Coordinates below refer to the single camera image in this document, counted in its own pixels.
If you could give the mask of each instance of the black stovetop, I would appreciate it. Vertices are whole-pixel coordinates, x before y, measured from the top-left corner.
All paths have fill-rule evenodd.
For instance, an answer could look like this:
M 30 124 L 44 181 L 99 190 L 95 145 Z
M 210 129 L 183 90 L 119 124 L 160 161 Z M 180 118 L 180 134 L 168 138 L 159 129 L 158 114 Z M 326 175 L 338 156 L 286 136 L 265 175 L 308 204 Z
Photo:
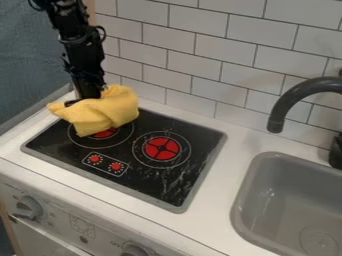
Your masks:
M 218 131 L 140 110 L 134 122 L 85 138 L 66 121 L 58 121 L 23 150 L 180 212 L 177 208 L 190 203 L 224 139 Z

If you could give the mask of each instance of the black faucet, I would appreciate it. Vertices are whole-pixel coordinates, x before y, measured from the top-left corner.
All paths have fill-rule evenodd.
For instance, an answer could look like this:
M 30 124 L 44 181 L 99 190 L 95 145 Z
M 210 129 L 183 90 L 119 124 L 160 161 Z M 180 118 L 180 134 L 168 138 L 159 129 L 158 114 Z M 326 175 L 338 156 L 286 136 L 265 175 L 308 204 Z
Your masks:
M 319 77 L 302 82 L 279 98 L 268 119 L 267 130 L 272 133 L 283 131 L 285 117 L 289 110 L 300 100 L 320 92 L 342 94 L 342 77 Z M 342 170 L 342 134 L 334 138 L 329 154 L 332 167 Z

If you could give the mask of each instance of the white countertop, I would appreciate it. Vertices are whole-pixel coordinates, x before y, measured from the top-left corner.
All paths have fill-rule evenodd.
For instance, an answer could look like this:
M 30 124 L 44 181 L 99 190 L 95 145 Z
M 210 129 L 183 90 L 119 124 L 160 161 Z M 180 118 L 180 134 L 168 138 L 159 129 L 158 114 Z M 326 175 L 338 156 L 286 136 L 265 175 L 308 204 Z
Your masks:
M 242 239 L 230 222 L 230 209 L 251 160 L 262 152 L 278 151 L 327 164 L 327 151 L 146 100 L 140 100 L 140 106 L 214 128 L 228 136 L 183 214 L 168 212 L 21 152 L 20 146 L 25 141 L 57 119 L 47 110 L 38 112 L 0 138 L 0 157 L 31 171 L 9 170 L 2 164 L 0 172 L 59 197 L 65 196 L 69 202 L 91 212 L 97 209 L 97 215 L 106 220 L 121 223 L 192 256 L 275 255 Z

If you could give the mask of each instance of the yellow towel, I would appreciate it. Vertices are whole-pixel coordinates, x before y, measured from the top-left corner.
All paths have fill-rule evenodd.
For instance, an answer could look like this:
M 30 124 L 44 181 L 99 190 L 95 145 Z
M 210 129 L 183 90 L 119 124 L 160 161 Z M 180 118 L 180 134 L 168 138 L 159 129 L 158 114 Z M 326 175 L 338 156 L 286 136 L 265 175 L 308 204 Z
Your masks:
M 111 85 L 100 99 L 81 100 L 70 107 L 49 103 L 47 108 L 56 116 L 72 123 L 80 137 L 118 128 L 139 116 L 138 97 L 127 86 Z

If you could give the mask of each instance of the gray wall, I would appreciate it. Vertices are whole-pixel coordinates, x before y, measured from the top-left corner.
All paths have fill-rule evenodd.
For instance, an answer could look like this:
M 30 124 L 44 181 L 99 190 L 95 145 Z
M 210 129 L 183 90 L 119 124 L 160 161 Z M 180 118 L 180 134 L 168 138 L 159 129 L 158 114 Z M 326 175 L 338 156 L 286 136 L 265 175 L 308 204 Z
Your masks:
M 0 1 L 0 127 L 70 82 L 62 52 L 46 13 Z

